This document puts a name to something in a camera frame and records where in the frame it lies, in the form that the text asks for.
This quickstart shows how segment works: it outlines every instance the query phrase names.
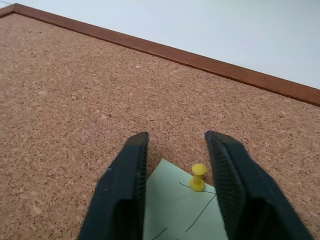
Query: brown wooden frame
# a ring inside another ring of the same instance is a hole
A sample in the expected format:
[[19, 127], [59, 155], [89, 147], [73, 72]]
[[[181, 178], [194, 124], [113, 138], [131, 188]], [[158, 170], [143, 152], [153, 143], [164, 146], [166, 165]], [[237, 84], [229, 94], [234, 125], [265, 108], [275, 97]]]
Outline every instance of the brown wooden frame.
[[21, 4], [13, 4], [0, 9], [0, 18], [19, 14], [52, 24], [100, 40], [151, 54], [185, 66], [199, 69], [240, 83], [251, 85], [276, 94], [320, 106], [320, 90], [293, 81], [236, 66], [174, 47], [162, 45], [138, 37], [112, 31], [67, 17], [55, 15]]

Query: sticky note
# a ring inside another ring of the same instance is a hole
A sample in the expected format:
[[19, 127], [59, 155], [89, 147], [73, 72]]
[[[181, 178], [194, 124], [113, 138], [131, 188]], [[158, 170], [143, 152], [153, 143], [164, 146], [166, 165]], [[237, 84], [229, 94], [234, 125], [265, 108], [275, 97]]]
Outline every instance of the sticky note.
[[143, 240], [228, 240], [215, 188], [193, 191], [191, 178], [161, 160], [146, 183]]

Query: yellow push pin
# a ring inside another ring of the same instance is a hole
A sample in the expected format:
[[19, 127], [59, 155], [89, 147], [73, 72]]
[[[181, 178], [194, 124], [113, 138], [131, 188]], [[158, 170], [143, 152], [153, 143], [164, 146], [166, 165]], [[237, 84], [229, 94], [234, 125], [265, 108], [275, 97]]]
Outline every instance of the yellow push pin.
[[193, 191], [201, 192], [205, 189], [205, 182], [201, 177], [207, 172], [207, 168], [202, 163], [197, 163], [193, 165], [192, 172], [194, 173], [194, 177], [190, 179], [189, 186]]

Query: paper note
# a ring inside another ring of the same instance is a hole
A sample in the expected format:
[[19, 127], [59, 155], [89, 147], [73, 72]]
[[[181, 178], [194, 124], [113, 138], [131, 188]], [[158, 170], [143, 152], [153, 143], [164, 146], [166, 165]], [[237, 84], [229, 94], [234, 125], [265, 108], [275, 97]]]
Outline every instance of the paper note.
[[215, 188], [195, 192], [191, 178], [162, 159], [146, 183], [143, 240], [228, 240]]

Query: cork board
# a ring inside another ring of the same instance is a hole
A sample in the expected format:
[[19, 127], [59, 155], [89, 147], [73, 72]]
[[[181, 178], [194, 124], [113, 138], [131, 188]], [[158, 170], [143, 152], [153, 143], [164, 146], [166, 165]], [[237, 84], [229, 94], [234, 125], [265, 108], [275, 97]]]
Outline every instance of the cork board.
[[210, 168], [208, 129], [241, 141], [320, 239], [319, 107], [16, 14], [0, 66], [0, 239], [76, 239], [128, 137], [149, 131], [149, 174], [161, 158], [191, 173]]

